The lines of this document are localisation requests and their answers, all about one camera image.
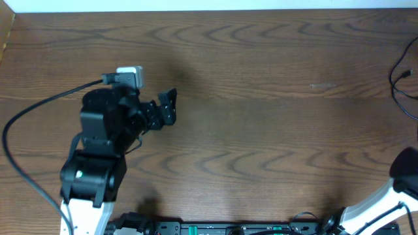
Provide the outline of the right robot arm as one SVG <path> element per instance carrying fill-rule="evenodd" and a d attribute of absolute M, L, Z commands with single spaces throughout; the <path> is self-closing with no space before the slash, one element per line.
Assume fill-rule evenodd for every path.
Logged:
<path fill-rule="evenodd" d="M 381 227 L 408 216 L 415 233 L 411 214 L 417 211 L 417 150 L 408 147 L 393 161 L 389 179 L 360 203 L 341 208 L 326 219 L 320 234 L 373 234 Z"/>

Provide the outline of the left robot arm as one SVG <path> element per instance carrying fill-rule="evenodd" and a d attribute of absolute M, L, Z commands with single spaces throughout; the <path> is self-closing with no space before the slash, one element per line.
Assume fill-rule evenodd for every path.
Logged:
<path fill-rule="evenodd" d="M 129 86 L 94 89 L 82 99 L 82 132 L 60 172 L 62 234 L 103 234 L 127 171 L 125 156 L 148 131 L 176 122 L 177 90 L 142 102 Z"/>

